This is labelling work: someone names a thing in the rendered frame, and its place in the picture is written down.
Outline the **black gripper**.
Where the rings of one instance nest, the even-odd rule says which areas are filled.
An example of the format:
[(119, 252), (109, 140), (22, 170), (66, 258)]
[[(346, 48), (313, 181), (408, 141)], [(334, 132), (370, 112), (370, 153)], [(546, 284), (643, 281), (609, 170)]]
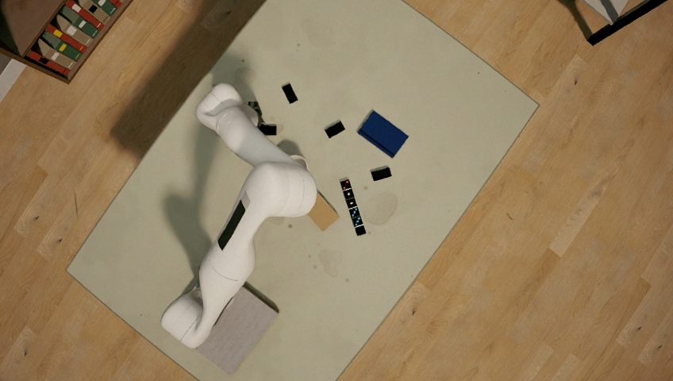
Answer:
[(256, 113), (257, 113), (257, 115), (258, 115), (258, 124), (257, 124), (256, 127), (257, 127), (258, 129), (260, 129), (260, 126), (261, 126), (261, 125), (266, 125), (266, 124), (264, 123), (263, 119), (261, 118), (261, 116), (262, 116), (263, 114), (262, 114), (262, 111), (261, 111), (261, 109), (260, 109), (259, 103), (258, 103), (257, 101), (256, 101), (256, 102), (248, 102), (248, 105), (249, 105), (250, 107), (252, 107), (252, 108), (256, 111)]

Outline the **white mug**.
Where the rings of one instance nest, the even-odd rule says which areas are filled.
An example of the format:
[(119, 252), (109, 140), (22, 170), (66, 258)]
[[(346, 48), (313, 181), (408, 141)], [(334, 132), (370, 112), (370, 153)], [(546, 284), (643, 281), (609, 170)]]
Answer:
[[(305, 160), (302, 156), (293, 155), (293, 156), (290, 156), (290, 157), (291, 157), (293, 160), (295, 160), (295, 161), (297, 161), (298, 163), (300, 163), (300, 164), (301, 164), (303, 167), (305, 167), (308, 171), (310, 171), (309, 164), (306, 162), (306, 160)], [(308, 168), (307, 168), (307, 165), (308, 165)]]

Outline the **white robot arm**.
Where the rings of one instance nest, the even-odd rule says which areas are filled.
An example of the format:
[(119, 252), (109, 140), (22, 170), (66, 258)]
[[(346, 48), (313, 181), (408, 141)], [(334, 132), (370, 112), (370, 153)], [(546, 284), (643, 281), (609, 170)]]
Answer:
[(179, 296), (163, 312), (162, 327), (189, 348), (206, 340), (252, 273), (256, 265), (253, 236), (260, 224), (267, 217), (303, 216), (317, 198), (311, 173), (256, 127), (256, 111), (242, 103), (235, 87), (219, 83), (195, 110), (203, 125), (216, 130), (227, 147), (254, 168), (201, 263), (200, 287)]

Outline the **black domino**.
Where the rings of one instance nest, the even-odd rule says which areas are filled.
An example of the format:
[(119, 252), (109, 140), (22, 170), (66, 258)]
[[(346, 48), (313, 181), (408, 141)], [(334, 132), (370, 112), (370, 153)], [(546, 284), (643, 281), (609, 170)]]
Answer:
[(276, 136), (277, 126), (276, 125), (261, 125), (260, 130), (265, 136)]
[(291, 84), (287, 84), (286, 86), (282, 87), (284, 94), (287, 97), (288, 102), (291, 104), (293, 102), (296, 102), (298, 100)]
[(349, 179), (340, 182), (340, 185), (341, 185), (342, 191), (344, 193), (345, 200), (350, 199), (350, 198), (354, 198), (354, 194), (353, 194), (353, 191), (352, 191), (352, 186), (351, 186), (351, 183), (350, 183)]
[(358, 209), (358, 206), (356, 204), (355, 198), (350, 198), (348, 200), (345, 200), (348, 206), (349, 213), (351, 217), (357, 217), (360, 216), (360, 212)]
[(392, 176), (389, 167), (378, 170), (378, 171), (373, 171), (371, 174), (372, 174), (372, 178), (373, 178), (374, 181), (377, 181), (377, 180), (380, 180), (380, 179), (385, 179), (385, 178), (388, 178), (388, 177)]
[(357, 236), (366, 234), (366, 230), (364, 228), (361, 216), (352, 218), (352, 222), (355, 227)]
[(343, 126), (342, 122), (340, 121), (340, 122), (336, 123), (335, 125), (327, 128), (325, 130), (325, 132), (326, 132), (328, 138), (331, 138), (331, 137), (334, 137), (335, 135), (337, 135), (338, 133), (341, 133), (344, 130), (345, 130), (345, 127)]

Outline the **dark blue rectangular block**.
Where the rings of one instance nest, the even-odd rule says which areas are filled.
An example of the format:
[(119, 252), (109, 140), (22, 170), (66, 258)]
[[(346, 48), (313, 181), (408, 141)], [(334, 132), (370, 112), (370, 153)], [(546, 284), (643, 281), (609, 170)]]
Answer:
[(375, 111), (371, 113), (357, 133), (391, 159), (409, 137)]

